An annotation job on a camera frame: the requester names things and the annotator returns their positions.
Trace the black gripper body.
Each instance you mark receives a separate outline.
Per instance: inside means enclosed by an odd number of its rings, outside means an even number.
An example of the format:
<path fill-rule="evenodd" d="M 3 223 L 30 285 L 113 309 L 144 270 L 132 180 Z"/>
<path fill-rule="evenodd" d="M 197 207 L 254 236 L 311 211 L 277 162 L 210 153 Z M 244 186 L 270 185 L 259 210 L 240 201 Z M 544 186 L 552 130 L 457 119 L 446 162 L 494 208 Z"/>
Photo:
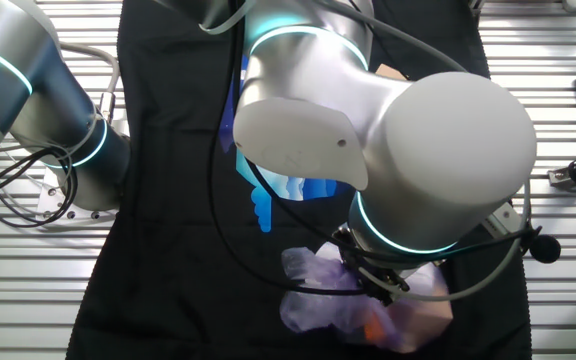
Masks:
<path fill-rule="evenodd" d="M 340 242 L 351 246 L 353 249 L 359 250 L 359 247 L 356 245 L 351 231 L 347 227 L 339 227 L 335 231 L 335 238 Z M 350 250 L 341 250 L 340 254 L 344 263 L 349 268 L 352 268 L 357 274 L 359 274 L 360 268 L 367 270 L 369 273 L 379 278 L 380 280 L 390 280 L 390 276 L 393 274 L 391 269 L 375 266 L 370 263 L 367 258 L 357 254 L 356 252 L 352 252 Z"/>

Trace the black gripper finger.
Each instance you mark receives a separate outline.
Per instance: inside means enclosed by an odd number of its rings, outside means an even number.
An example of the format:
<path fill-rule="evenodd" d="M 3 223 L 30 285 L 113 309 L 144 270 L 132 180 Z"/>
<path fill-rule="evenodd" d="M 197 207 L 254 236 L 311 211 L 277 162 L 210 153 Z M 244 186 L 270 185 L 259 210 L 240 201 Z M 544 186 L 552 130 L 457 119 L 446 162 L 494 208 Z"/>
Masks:
<path fill-rule="evenodd" d="M 366 277 L 360 276 L 357 280 L 358 284 L 365 291 L 365 294 L 371 298 L 384 300 L 386 298 L 386 290 L 375 284 L 373 281 Z"/>
<path fill-rule="evenodd" d="M 384 306 L 390 306 L 400 298 L 401 293 L 408 292 L 410 290 L 410 286 L 406 280 L 394 270 L 383 270 L 382 280 L 386 285 L 389 286 L 388 298 L 382 301 Z"/>

